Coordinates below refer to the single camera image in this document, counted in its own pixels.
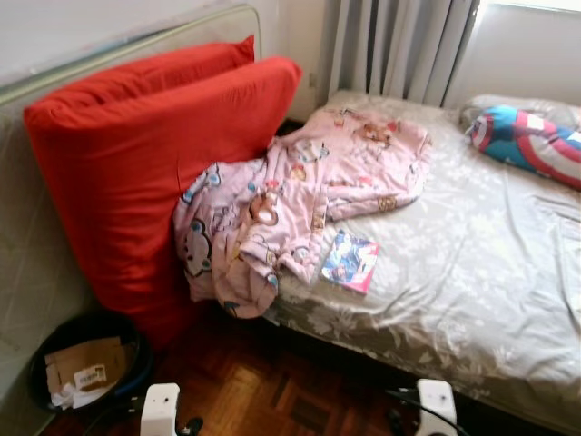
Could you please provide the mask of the bed with grey floral sheet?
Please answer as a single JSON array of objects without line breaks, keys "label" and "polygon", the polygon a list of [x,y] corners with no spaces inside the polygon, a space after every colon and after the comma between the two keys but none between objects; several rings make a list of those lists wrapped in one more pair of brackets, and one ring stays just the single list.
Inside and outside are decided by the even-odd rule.
[{"label": "bed with grey floral sheet", "polygon": [[567,436],[581,436],[581,196],[470,145],[453,111],[340,91],[325,111],[431,134],[420,197],[328,225],[381,246],[357,294],[280,275],[266,319]]}]

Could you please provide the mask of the big red folded cushion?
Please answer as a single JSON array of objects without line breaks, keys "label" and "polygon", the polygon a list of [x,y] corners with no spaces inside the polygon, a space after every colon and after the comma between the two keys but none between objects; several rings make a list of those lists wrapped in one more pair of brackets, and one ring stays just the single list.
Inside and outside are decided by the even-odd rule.
[{"label": "big red folded cushion", "polygon": [[256,58],[252,38],[96,72],[26,106],[25,131],[74,258],[104,308],[166,348],[202,312],[172,216],[217,162],[261,157],[302,76]]}]

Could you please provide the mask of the white crumpled paper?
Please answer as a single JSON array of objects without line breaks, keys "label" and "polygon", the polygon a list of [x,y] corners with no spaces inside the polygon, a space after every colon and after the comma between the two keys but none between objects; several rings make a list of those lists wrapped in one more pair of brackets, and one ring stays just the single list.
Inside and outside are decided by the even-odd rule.
[{"label": "white crumpled paper", "polygon": [[108,391],[109,387],[100,387],[90,391],[76,389],[71,383],[66,383],[60,391],[51,391],[51,406],[58,410],[79,410],[86,407],[87,404],[101,399]]}]

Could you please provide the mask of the grey curtain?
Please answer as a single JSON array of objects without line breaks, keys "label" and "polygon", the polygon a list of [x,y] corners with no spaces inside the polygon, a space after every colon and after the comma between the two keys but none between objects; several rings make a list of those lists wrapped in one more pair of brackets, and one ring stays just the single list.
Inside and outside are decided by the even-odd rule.
[{"label": "grey curtain", "polygon": [[444,105],[481,0],[337,0],[325,93]]}]

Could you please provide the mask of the pink cartoon print blanket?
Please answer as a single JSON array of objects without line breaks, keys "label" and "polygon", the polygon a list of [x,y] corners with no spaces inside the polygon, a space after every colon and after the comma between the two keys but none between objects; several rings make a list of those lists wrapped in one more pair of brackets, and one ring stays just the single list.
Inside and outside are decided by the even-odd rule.
[{"label": "pink cartoon print blanket", "polygon": [[329,222],[414,203],[431,149],[415,122],[328,109],[273,138],[261,157],[212,163],[173,217],[191,298],[236,317],[263,315],[285,274],[312,282],[320,272]]}]

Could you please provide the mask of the bright window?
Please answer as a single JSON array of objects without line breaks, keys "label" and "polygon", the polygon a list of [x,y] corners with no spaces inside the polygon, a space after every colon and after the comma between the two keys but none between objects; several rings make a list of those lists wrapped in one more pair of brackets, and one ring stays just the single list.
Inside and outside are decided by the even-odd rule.
[{"label": "bright window", "polygon": [[482,0],[491,5],[517,5],[541,11],[581,12],[581,0]]}]

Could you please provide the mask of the blue red white striped pillow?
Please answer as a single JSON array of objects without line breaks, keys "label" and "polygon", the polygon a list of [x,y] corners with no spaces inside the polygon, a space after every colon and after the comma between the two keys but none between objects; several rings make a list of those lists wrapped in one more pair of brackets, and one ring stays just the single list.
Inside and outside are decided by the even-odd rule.
[{"label": "blue red white striped pillow", "polygon": [[491,105],[468,128],[481,153],[581,190],[581,133],[512,105]]}]

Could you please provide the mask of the grey quilted upright mattress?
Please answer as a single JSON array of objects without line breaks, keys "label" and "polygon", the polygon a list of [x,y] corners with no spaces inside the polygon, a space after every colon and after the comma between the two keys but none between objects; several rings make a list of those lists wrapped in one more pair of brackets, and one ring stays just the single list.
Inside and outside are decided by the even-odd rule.
[{"label": "grey quilted upright mattress", "polygon": [[252,37],[257,55],[272,50],[278,7],[269,0],[207,0],[142,20],[121,9],[103,33],[40,63],[3,55],[0,38],[0,436],[34,436],[50,422],[26,394],[26,366],[54,327],[94,306],[72,256],[24,126],[27,105],[63,84],[108,67],[180,47]]}]

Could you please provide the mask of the colourful comic book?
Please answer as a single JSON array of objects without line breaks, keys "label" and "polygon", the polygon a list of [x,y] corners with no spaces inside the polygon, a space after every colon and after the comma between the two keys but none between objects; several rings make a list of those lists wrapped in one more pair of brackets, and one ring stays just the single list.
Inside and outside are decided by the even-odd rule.
[{"label": "colourful comic book", "polygon": [[320,275],[353,293],[366,295],[379,254],[380,244],[340,230],[323,259]]}]

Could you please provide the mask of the black waste bin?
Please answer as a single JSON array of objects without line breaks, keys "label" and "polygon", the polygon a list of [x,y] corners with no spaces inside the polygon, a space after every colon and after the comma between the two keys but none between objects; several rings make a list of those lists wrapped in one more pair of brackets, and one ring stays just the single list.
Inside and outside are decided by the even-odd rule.
[{"label": "black waste bin", "polygon": [[[59,352],[96,338],[120,338],[129,361],[129,369],[119,382],[101,399],[79,410],[58,410],[51,406],[50,392],[47,390],[46,364],[44,357],[51,352]],[[100,410],[105,406],[125,401],[145,390],[153,373],[153,348],[144,333],[138,331],[129,317],[116,312],[100,311],[76,315],[58,325],[38,346],[26,373],[26,393],[33,404],[43,411],[80,412]]]}]

